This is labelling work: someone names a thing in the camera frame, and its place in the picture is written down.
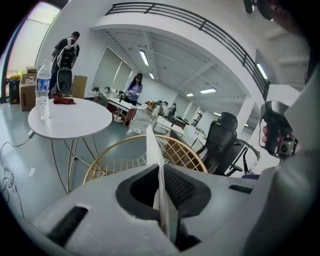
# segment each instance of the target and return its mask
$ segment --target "ceiling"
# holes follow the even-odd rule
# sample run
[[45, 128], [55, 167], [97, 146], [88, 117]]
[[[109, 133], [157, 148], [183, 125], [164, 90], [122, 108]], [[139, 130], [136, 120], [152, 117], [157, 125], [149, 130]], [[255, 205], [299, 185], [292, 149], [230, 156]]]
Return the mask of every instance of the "ceiling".
[[[142, 73], [153, 73], [155, 80], [166, 85], [210, 113], [229, 112], [238, 115], [246, 94], [241, 81], [220, 60], [204, 49], [161, 34], [135, 29], [108, 29], [106, 33], [131, 58]], [[149, 66], [139, 50], [145, 51]], [[204, 89], [217, 92], [201, 94]], [[254, 109], [248, 120], [255, 128], [260, 118]]]

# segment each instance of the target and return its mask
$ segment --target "black cable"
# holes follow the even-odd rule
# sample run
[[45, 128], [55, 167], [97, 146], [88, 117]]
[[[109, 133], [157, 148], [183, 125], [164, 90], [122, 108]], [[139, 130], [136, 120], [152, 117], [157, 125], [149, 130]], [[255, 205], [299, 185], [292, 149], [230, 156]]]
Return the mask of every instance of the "black cable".
[[21, 209], [21, 213], [22, 213], [22, 217], [25, 217], [24, 215], [24, 210], [22, 208], [22, 202], [21, 202], [21, 198], [20, 198], [20, 195], [18, 193], [18, 188], [17, 188], [17, 185], [15, 183], [15, 176], [14, 174], [9, 170], [8, 167], [4, 167], [4, 164], [3, 164], [3, 161], [2, 161], [2, 150], [4, 149], [4, 146], [6, 144], [9, 144], [11, 145], [13, 148], [18, 148], [20, 146], [23, 146], [24, 144], [26, 144], [28, 141], [29, 141], [30, 138], [27, 138], [24, 142], [22, 142], [21, 144], [19, 145], [12, 145], [9, 141], [7, 141], [6, 143], [4, 143], [2, 145], [2, 147], [0, 148], [0, 163], [1, 163], [1, 166], [3, 168], [3, 179], [2, 179], [2, 183], [3, 183], [3, 189], [1, 191], [2, 195], [3, 195], [3, 198], [6, 198], [5, 201], [6, 203], [9, 203], [9, 200], [10, 200], [10, 194], [9, 194], [9, 189], [12, 190], [13, 193], [15, 193], [18, 201], [19, 201], [19, 204], [20, 204], [20, 209]]

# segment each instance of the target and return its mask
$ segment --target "floor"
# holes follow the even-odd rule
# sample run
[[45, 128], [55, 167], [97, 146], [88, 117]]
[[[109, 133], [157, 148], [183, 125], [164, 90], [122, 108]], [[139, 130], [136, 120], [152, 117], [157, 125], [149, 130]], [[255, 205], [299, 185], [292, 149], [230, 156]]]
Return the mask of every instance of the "floor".
[[[21, 144], [26, 140], [30, 131], [28, 125], [29, 112], [22, 112], [19, 105], [0, 105], [0, 145], [6, 141], [14, 145]], [[98, 152], [125, 138], [145, 134], [148, 125], [152, 123], [149, 114], [139, 111], [129, 128], [123, 127], [121, 123], [113, 121], [103, 132], [94, 136]], [[157, 128], [155, 133], [165, 134], [166, 131]], [[94, 149], [91, 137], [86, 139], [89, 147]], [[64, 184], [67, 182], [68, 149], [63, 141], [54, 141], [54, 152], [57, 166]], [[146, 152], [146, 140], [141, 138], [128, 141], [124, 146], [117, 146], [111, 150], [108, 158], [137, 159]], [[21, 198], [24, 216], [33, 221], [45, 208], [65, 195], [60, 183], [52, 156], [51, 141], [34, 135], [30, 141], [18, 148], [6, 145], [1, 153], [3, 165], [8, 167], [14, 175], [14, 181]], [[93, 158], [88, 153], [83, 141], [79, 140], [77, 156], [87, 163], [92, 163]], [[75, 161], [71, 176], [71, 189], [81, 186], [87, 173], [88, 166], [82, 162]], [[19, 201], [15, 194], [9, 192], [9, 206], [14, 214], [21, 215]]]

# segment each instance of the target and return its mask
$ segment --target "railing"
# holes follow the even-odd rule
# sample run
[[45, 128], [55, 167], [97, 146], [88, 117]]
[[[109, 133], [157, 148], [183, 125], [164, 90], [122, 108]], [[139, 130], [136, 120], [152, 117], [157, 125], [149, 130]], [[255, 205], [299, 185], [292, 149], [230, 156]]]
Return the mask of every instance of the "railing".
[[120, 13], [143, 13], [156, 14], [170, 17], [205, 32], [209, 36], [223, 44], [234, 56], [242, 63], [242, 66], [248, 70], [263, 95], [264, 100], [268, 94], [268, 84], [261, 72], [259, 71], [254, 60], [249, 56], [246, 50], [221, 27], [217, 26], [210, 20], [193, 13], [191, 11], [175, 7], [168, 4], [152, 2], [126, 2], [117, 3], [108, 11], [106, 15]]

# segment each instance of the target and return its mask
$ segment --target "plastic bottle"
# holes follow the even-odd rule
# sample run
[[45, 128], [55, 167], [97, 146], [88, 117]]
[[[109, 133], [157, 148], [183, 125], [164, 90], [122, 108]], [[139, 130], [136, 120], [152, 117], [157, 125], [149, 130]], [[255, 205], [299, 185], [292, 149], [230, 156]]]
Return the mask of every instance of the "plastic bottle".
[[36, 76], [35, 107], [41, 120], [49, 117], [50, 64], [50, 60], [45, 59]]

